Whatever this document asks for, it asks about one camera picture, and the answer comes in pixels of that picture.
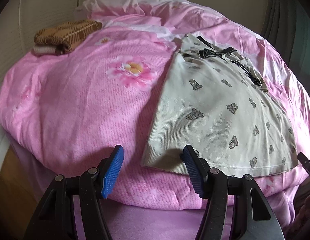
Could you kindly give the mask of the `white polo shirt printed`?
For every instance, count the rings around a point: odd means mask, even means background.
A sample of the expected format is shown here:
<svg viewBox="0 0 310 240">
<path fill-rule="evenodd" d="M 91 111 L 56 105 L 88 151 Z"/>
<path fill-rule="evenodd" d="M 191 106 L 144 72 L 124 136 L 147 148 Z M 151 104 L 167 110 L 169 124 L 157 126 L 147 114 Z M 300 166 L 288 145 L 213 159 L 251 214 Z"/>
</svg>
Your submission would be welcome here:
<svg viewBox="0 0 310 240">
<path fill-rule="evenodd" d="M 291 122 L 250 60 L 191 34 L 167 72 L 141 163 L 185 174 L 186 145 L 228 176 L 270 176 L 298 164 Z"/>
</svg>

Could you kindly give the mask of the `pink floral duvet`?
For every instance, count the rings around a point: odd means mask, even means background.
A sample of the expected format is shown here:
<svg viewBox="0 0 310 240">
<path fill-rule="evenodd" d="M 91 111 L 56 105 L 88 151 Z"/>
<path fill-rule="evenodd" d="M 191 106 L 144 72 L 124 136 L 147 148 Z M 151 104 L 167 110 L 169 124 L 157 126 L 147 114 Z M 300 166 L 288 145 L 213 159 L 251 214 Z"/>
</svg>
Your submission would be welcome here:
<svg viewBox="0 0 310 240">
<path fill-rule="evenodd" d="M 291 122 L 296 153 L 310 158 L 308 94 L 266 40 L 228 19 L 188 33 L 116 22 L 90 34 L 70 54 L 28 53 L 4 79 L 0 124 L 46 168 L 68 177 L 120 144 L 125 158 L 112 200 L 149 209 L 153 216 L 201 209 L 206 202 L 186 173 L 141 163 L 167 72 L 186 34 L 250 60 Z M 305 176 L 298 163 L 290 171 L 256 177 L 282 228 L 295 218 L 292 200 Z"/>
</svg>

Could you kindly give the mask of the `green curtain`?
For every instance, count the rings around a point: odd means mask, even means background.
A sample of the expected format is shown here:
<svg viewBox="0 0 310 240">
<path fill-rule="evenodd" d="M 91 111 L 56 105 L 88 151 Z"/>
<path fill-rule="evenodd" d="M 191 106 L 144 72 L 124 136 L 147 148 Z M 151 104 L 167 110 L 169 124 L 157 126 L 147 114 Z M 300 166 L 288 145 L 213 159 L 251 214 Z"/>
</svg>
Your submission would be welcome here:
<svg viewBox="0 0 310 240">
<path fill-rule="evenodd" d="M 310 18 L 298 0 L 269 0 L 262 37 L 310 89 Z"/>
</svg>

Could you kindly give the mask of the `beige folded garment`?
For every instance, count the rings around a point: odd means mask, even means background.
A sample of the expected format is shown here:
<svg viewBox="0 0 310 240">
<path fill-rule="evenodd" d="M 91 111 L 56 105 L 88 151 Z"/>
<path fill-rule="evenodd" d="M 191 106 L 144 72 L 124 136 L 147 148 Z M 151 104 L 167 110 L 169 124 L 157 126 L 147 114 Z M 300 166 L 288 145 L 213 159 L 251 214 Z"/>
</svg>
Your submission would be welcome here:
<svg viewBox="0 0 310 240">
<path fill-rule="evenodd" d="M 33 53 L 37 56 L 44 56 L 44 55 L 62 55 L 63 52 L 58 49 L 58 46 L 35 45 L 33 47 Z"/>
</svg>

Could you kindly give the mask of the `brown checked folded garment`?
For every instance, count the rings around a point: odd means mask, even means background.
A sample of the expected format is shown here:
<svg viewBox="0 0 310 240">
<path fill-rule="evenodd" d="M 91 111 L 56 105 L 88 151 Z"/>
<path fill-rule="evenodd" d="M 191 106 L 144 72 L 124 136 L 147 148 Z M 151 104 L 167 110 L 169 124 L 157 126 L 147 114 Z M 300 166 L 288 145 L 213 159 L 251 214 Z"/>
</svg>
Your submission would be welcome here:
<svg viewBox="0 0 310 240">
<path fill-rule="evenodd" d="M 91 19 L 66 22 L 39 30 L 34 36 L 35 45 L 58 46 L 64 54 L 73 52 L 90 34 L 102 29 L 102 23 Z"/>
</svg>

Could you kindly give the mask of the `beige padded headboard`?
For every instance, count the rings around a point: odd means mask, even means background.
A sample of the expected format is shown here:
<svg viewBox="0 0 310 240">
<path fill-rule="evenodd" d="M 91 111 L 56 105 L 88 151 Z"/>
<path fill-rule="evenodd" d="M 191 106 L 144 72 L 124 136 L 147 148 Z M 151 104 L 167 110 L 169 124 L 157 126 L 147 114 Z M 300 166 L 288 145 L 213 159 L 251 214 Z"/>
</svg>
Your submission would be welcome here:
<svg viewBox="0 0 310 240">
<path fill-rule="evenodd" d="M 72 21 L 84 0 L 9 0 L 0 14 L 0 87 L 11 66 L 32 47 L 37 31 Z"/>
</svg>

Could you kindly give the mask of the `pink white pillow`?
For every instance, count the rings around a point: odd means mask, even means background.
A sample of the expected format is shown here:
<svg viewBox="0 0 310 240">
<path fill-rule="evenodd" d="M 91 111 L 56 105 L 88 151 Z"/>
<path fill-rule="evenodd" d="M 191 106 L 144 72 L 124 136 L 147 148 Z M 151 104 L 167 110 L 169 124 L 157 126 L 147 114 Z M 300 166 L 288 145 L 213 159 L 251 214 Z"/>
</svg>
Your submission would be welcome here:
<svg viewBox="0 0 310 240">
<path fill-rule="evenodd" d="M 85 0 L 74 11 L 75 19 L 92 19 L 110 26 L 145 24 L 172 33 L 188 33 L 215 26 L 227 18 L 187 0 Z"/>
</svg>

